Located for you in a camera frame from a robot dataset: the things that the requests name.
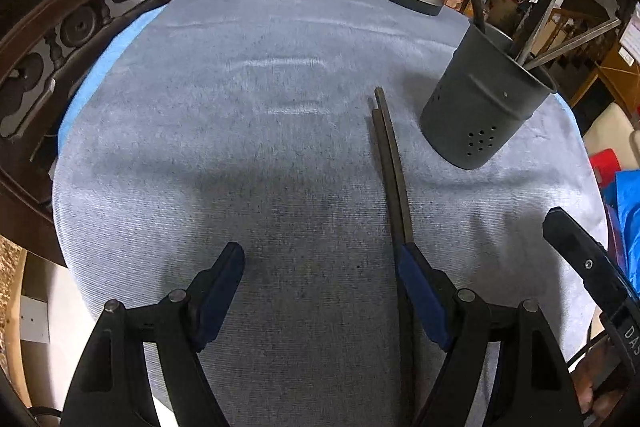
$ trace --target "metal bolt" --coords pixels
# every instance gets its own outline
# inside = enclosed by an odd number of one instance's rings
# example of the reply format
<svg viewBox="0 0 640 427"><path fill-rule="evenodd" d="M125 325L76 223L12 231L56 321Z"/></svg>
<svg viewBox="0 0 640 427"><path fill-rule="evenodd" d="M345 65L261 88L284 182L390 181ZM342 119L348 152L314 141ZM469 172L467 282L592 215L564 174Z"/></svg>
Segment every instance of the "metal bolt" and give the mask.
<svg viewBox="0 0 640 427"><path fill-rule="evenodd" d="M538 303L532 301L531 299L527 299L522 303L522 307L528 311L529 313L535 313L538 311Z"/></svg>
<svg viewBox="0 0 640 427"><path fill-rule="evenodd" d="M476 298L476 294L471 290L462 288L462 290L458 292L458 298L460 298L460 300L463 302L472 302Z"/></svg>
<svg viewBox="0 0 640 427"><path fill-rule="evenodd" d="M171 302L181 302L184 301L184 298L187 296L187 292L182 288L176 288L175 290L171 290L169 293L169 300Z"/></svg>
<svg viewBox="0 0 640 427"><path fill-rule="evenodd" d="M120 301L117 299L109 299L104 303L104 311L113 313L120 307Z"/></svg>

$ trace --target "table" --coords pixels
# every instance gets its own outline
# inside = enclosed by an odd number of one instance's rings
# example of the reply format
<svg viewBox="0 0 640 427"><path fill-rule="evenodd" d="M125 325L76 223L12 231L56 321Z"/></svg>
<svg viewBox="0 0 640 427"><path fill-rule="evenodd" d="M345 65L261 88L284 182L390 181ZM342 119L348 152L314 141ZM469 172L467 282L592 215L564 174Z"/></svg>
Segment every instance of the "table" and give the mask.
<svg viewBox="0 0 640 427"><path fill-rule="evenodd" d="M244 278L200 354L229 422L394 425L396 281L370 117L382 86L420 249L486 301L537 299L573 354L593 303L542 220L564 206L603 243L606 224L570 113L549 97L476 171L418 126L467 27L388 0L173 0L80 112L56 167L56 229L92 314L109 298L156 302L238 241ZM421 405L443 356L416 339Z"/></svg>

